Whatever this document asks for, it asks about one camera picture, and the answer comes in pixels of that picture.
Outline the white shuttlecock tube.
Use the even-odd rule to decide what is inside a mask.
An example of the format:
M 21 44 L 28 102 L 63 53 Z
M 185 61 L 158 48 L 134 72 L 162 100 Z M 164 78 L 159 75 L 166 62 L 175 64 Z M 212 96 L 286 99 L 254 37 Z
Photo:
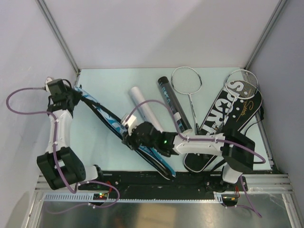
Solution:
M 136 87 L 136 86 L 132 87 L 129 90 L 129 95 L 132 98 L 135 105 L 138 105 L 138 104 L 146 101 L 146 99 L 144 98 L 139 87 Z M 163 128 L 162 128 L 161 124 L 159 123 L 158 119 L 154 115 L 154 112 L 152 111 L 152 109 L 150 108 L 148 103 L 142 104 L 138 108 L 138 110 L 139 110 L 142 118 L 144 119 L 144 121 L 150 122 L 158 131 L 163 132 Z

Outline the blue racket bag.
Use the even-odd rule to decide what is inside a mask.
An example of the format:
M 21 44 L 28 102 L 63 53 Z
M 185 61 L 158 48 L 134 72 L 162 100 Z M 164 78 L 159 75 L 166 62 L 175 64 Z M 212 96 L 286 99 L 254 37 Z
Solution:
M 100 104 L 87 91 L 80 87 L 74 87 L 74 90 L 80 94 L 79 98 L 83 101 L 99 118 L 99 120 L 119 139 L 123 138 L 126 129 L 121 125 L 121 119 Z M 135 152 L 149 163 L 163 178 L 172 180 L 176 177 L 173 168 L 161 157 L 154 148 L 140 146 Z

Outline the black shuttlecock tube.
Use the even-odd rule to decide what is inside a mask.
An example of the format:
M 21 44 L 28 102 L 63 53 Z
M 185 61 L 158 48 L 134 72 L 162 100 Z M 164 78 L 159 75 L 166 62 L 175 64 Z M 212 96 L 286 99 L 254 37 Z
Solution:
M 181 107 L 179 100 L 166 76 L 162 76 L 157 80 L 160 92 L 164 101 L 171 109 L 174 120 L 177 123 L 179 130 L 182 133 L 192 133 L 193 129 L 185 115 L 183 108 Z

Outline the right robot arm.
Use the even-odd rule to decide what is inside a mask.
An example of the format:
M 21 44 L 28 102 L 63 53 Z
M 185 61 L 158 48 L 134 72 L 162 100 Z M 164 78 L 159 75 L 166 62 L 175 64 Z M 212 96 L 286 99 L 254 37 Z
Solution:
M 160 132 L 150 122 L 123 121 L 122 125 L 127 129 L 123 142 L 133 150 L 145 146 L 154 148 L 165 157 L 188 153 L 222 157 L 226 164 L 219 179 L 222 189 L 231 190 L 243 173 L 253 170 L 255 143 L 238 132 L 229 130 L 189 137 L 176 132 Z

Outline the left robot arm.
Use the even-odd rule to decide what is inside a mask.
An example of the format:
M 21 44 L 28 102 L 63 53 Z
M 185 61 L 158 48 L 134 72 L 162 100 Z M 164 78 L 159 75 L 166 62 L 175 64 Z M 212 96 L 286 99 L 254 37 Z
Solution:
M 47 114 L 51 128 L 46 152 L 37 157 L 37 165 L 52 190 L 83 181 L 99 190 L 105 185 L 100 167 L 85 166 L 71 149 L 73 111 L 82 94 L 64 81 L 48 77 L 45 82 L 45 90 L 50 92 Z

